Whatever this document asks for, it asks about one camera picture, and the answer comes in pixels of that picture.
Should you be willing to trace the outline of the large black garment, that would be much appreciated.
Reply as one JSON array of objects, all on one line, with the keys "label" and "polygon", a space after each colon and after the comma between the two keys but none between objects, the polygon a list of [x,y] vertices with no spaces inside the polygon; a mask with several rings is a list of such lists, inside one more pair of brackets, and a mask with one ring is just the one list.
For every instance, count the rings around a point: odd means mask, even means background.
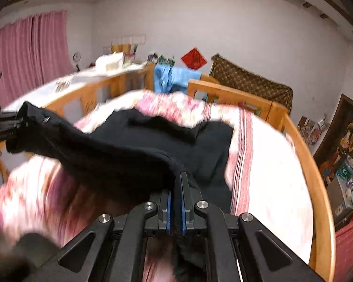
[{"label": "large black garment", "polygon": [[126,206],[152,194],[174,192],[185,172],[189,185],[223,211],[231,207],[224,177],[233,128],[221,121],[181,127],[136,109],[115,111],[91,133],[29,102],[23,124],[6,142],[8,152],[57,159],[79,183]]}]

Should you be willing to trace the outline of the pink floral bed quilt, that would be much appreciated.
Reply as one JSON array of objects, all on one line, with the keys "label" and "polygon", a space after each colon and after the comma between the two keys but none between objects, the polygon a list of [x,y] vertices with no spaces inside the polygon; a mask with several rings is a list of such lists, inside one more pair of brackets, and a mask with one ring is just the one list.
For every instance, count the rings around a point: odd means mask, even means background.
[{"label": "pink floral bed quilt", "polygon": [[[235,106],[206,104],[183,93],[137,90],[101,104],[76,122],[90,133],[111,113],[136,109],[182,127],[223,121],[233,128],[225,180],[233,215],[253,214],[303,261],[311,256],[313,206],[295,149],[256,115]],[[89,192],[59,161],[35,155],[0,187],[0,257],[24,234],[39,233],[64,246],[100,214],[118,205]]]}]

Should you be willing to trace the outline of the wooden side desk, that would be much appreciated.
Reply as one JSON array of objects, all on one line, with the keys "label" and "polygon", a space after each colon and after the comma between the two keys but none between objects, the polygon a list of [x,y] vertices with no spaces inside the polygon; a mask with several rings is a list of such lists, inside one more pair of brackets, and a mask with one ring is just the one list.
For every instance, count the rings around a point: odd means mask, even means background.
[{"label": "wooden side desk", "polygon": [[109,72],[102,73],[95,67],[57,78],[25,95],[22,95],[4,108],[5,112],[18,111],[25,101],[38,107],[45,107],[57,113],[64,112],[64,106],[77,99],[81,102],[81,110],[87,114],[98,103],[97,91],[109,88],[112,98],[125,93],[126,80],[130,75],[142,75],[143,87],[153,89],[153,63],[131,64]]}]

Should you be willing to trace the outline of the pink curtain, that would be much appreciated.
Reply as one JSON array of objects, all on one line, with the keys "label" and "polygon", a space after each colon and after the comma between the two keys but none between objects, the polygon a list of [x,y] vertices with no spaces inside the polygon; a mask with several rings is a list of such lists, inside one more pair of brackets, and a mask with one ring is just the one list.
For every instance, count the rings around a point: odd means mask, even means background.
[{"label": "pink curtain", "polygon": [[67,12],[36,13],[0,28],[0,105],[74,71]]}]

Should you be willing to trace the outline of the red patterned cloth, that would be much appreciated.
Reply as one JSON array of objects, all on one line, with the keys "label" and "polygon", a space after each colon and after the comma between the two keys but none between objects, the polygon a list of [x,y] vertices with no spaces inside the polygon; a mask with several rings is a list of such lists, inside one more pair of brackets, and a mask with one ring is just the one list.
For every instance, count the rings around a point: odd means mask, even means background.
[{"label": "red patterned cloth", "polygon": [[353,218],[335,233],[336,261],[334,281],[344,281],[353,267]]}]

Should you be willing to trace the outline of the white box on desk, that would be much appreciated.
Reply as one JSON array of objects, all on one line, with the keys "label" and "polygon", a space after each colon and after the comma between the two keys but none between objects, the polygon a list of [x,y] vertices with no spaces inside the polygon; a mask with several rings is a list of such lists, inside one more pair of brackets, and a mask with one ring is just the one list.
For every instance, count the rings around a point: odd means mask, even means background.
[{"label": "white box on desk", "polygon": [[109,55],[102,55],[96,60],[96,68],[99,71],[113,71],[123,67],[124,52],[114,52]]}]

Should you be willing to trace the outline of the framed portrait picture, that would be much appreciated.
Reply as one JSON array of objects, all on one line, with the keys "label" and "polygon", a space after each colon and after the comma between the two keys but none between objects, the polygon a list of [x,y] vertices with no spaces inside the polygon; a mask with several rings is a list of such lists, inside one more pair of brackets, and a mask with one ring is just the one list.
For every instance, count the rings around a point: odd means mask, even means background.
[{"label": "framed portrait picture", "polygon": [[342,94],[314,160],[325,185],[347,158],[353,159],[353,100]]}]

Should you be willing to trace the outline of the brown patterned cloth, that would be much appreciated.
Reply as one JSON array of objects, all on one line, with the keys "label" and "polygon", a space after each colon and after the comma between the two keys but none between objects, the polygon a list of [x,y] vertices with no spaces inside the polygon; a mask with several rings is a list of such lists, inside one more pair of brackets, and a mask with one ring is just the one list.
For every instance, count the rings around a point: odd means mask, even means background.
[{"label": "brown patterned cloth", "polygon": [[213,55],[211,59],[210,76],[220,84],[278,102],[286,107],[288,113],[291,113],[293,105],[293,89],[291,87],[247,71],[219,54]]}]

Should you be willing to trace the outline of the wooden bed frame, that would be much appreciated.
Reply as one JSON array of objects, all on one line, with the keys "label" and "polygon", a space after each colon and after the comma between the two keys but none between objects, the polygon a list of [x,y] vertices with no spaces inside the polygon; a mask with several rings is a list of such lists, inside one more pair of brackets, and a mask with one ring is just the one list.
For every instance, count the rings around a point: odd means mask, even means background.
[{"label": "wooden bed frame", "polygon": [[[126,80],[124,94],[137,90],[155,93],[153,89],[145,89],[143,82],[144,78],[142,75],[130,75]],[[225,87],[208,75],[202,75],[200,80],[191,80],[185,95],[193,100],[199,100],[206,104],[242,108],[262,119],[289,140],[300,161],[313,206],[313,241],[311,245],[311,256],[308,261],[309,266],[325,281],[332,281],[335,271],[336,249],[333,216],[328,194],[326,193],[322,177],[313,156],[294,123],[291,121],[285,107],[278,102],[269,101],[246,92]],[[98,103],[89,113],[93,112],[101,104],[105,104],[115,98],[110,96],[109,88],[107,87],[98,90]],[[83,114],[82,118],[89,114],[83,113],[81,107],[80,111]]]}]

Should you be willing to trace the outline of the blue shirt on rail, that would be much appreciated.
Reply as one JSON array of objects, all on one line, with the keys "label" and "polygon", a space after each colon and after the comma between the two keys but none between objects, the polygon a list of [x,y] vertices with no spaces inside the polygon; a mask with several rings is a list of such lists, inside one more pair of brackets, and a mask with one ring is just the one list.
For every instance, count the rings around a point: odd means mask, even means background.
[{"label": "blue shirt on rail", "polygon": [[188,68],[156,64],[153,72],[156,94],[170,94],[173,92],[187,93],[189,80],[200,80],[202,73]]}]

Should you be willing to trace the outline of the red diamond wall decoration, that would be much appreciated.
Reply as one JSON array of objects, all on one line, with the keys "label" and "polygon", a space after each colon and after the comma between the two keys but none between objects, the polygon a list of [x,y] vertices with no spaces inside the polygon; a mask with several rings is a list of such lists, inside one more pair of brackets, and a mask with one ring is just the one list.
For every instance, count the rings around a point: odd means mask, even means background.
[{"label": "red diamond wall decoration", "polygon": [[187,68],[193,70],[198,70],[207,64],[206,58],[204,58],[197,48],[191,49],[181,57],[181,60]]}]

